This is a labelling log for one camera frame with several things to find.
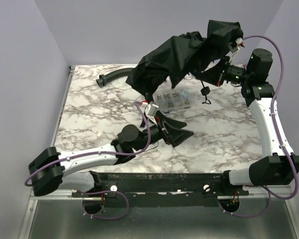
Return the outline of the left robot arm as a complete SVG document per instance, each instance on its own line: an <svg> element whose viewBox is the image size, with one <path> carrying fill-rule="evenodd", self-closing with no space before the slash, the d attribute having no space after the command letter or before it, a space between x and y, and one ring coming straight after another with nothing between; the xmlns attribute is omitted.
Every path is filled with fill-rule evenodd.
<svg viewBox="0 0 299 239"><path fill-rule="evenodd" d="M153 125L143 119L145 129L128 124L117 138L103 146L74 152L59 152L51 146L44 149L29 165L25 186L32 187L35 196L45 196L65 183L65 177L81 170L125 164L145 152L150 144L163 140L177 147L194 135L186 123L170 119L157 112Z"/></svg>

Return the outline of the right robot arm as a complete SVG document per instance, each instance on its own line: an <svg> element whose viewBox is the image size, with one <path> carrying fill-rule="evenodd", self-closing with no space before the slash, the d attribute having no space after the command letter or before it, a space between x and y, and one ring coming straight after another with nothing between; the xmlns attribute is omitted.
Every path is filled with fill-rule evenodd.
<svg viewBox="0 0 299 239"><path fill-rule="evenodd" d="M267 82L273 59L270 51L254 49L245 68L229 65L222 72L226 82L241 85L259 132L262 158L245 169L225 172L228 183L271 186L291 183L299 172L299 155L290 146L280 123L274 87Z"/></svg>

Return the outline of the black folding umbrella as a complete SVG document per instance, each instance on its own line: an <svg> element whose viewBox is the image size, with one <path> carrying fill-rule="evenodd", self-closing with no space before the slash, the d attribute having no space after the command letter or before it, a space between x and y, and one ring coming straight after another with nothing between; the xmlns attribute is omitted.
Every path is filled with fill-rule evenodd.
<svg viewBox="0 0 299 239"><path fill-rule="evenodd" d="M242 37L239 22L210 20L206 37L198 31L174 35L143 56L126 83L152 101L154 92L167 78L175 88L188 73L204 71L212 61L226 56L229 44Z"/></svg>

